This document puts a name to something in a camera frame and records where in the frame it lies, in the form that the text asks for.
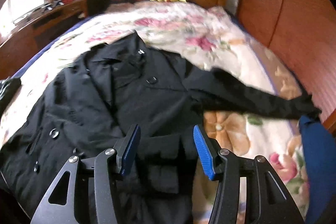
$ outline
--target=bed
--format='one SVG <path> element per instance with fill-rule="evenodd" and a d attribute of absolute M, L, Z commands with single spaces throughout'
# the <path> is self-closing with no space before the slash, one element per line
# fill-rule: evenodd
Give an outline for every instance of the bed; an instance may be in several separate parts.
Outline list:
<path fill-rule="evenodd" d="M 22 87 L 0 122 L 3 145 L 26 121 L 27 115 L 56 74 L 81 53 L 101 43 L 112 43 L 137 31 L 148 46 L 177 52 L 203 70 L 219 67 L 246 85 L 286 99 L 301 94 L 295 77 L 273 52 L 244 32 L 223 9 L 226 0 L 192 3 L 138 2 L 111 4 L 101 15 L 61 36 L 30 62 L 21 76 Z M 236 112 L 205 112 L 209 137 L 239 156 L 264 155 L 293 196 L 301 214 L 308 209 L 305 158 L 297 121 L 269 119 Z M 195 223 L 208 223 L 217 184 L 200 164 L 194 177 Z M 246 184 L 241 179 L 237 223 L 244 222 Z"/>

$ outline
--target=orange flower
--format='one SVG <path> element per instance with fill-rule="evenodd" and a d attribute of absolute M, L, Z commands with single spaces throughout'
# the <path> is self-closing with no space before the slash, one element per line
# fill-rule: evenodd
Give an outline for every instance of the orange flower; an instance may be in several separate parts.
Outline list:
<path fill-rule="evenodd" d="M 204 129 L 210 138 L 217 140 L 221 148 L 226 148 L 238 156 L 246 154 L 250 149 L 246 119 L 243 115 L 226 111 L 206 111 Z"/>

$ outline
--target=blue bed sheet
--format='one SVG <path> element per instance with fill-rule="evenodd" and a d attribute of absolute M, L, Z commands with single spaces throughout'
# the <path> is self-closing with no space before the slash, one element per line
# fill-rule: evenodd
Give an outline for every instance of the blue bed sheet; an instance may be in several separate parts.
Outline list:
<path fill-rule="evenodd" d="M 33 56 L 33 58 L 31 60 L 29 60 L 22 68 L 20 68 L 13 76 L 12 78 L 20 78 L 28 69 L 29 67 L 36 61 L 38 60 L 42 54 L 44 54 L 48 49 L 50 49 L 50 47 L 60 39 L 61 36 L 72 32 L 73 30 L 76 30 L 79 26 L 83 25 L 85 22 L 89 21 L 92 17 L 87 17 L 85 19 L 83 19 L 82 21 L 78 22 L 76 25 L 74 25 L 73 27 L 71 27 L 69 30 L 67 30 L 64 34 L 60 35 L 59 37 L 57 37 L 56 39 L 54 39 L 53 41 L 51 41 L 48 45 L 46 45 L 42 50 L 40 50 L 37 54 L 35 54 Z"/>

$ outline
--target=wooden wardrobe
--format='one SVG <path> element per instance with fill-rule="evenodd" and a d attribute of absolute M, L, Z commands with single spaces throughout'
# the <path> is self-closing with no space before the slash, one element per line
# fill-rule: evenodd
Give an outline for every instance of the wooden wardrobe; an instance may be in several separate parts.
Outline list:
<path fill-rule="evenodd" d="M 336 11 L 330 0 L 241 0 L 237 15 L 313 94 L 325 125 L 335 125 Z"/>

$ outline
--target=blue fabric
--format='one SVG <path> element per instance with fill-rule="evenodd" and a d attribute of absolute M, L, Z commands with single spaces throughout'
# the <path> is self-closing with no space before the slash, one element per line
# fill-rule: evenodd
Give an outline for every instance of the blue fabric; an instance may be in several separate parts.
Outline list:
<path fill-rule="evenodd" d="M 76 25 L 74 25 L 72 28 L 70 28 L 69 30 L 67 30 L 64 34 L 60 35 L 59 37 L 57 37 L 56 39 L 54 39 L 52 42 L 50 42 L 48 45 L 46 45 L 42 50 L 40 50 L 37 54 L 35 54 L 33 56 L 33 58 L 31 60 L 29 60 L 22 68 L 20 68 L 13 76 L 12 78 L 16 77 L 16 78 L 20 78 L 28 69 L 29 67 L 36 61 L 38 60 L 42 54 L 44 54 L 48 49 L 50 49 L 50 47 L 60 39 L 61 36 L 72 32 L 74 30 L 76 30 L 79 26 L 83 25 L 85 22 L 89 21 L 92 17 L 87 17 L 85 19 L 83 19 L 82 21 L 78 22 Z"/>
<path fill-rule="evenodd" d="M 336 144 L 318 119 L 302 116 L 299 127 L 310 185 L 306 224 L 313 224 L 336 194 Z"/>

